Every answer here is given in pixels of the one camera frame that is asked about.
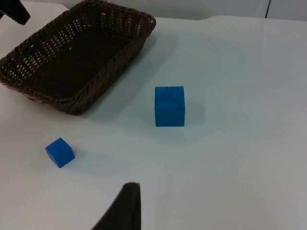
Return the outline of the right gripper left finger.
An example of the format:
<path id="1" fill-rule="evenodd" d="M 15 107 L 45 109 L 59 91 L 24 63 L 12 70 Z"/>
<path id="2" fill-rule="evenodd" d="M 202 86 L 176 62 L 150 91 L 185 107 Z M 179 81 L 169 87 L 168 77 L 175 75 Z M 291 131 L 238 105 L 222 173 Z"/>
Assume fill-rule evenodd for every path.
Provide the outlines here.
<path id="1" fill-rule="evenodd" d="M 25 25 L 30 14 L 20 0 L 0 0 L 0 17 L 8 16 L 15 22 Z"/>

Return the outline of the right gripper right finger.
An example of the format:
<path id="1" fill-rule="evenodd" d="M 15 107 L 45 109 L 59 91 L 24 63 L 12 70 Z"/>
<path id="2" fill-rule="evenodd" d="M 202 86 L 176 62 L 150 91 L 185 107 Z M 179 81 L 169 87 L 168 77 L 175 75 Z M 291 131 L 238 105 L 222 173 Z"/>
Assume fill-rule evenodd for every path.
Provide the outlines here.
<path id="1" fill-rule="evenodd" d="M 123 185 L 106 213 L 94 225 L 94 230 L 141 230 L 141 188 L 139 183 Z"/>

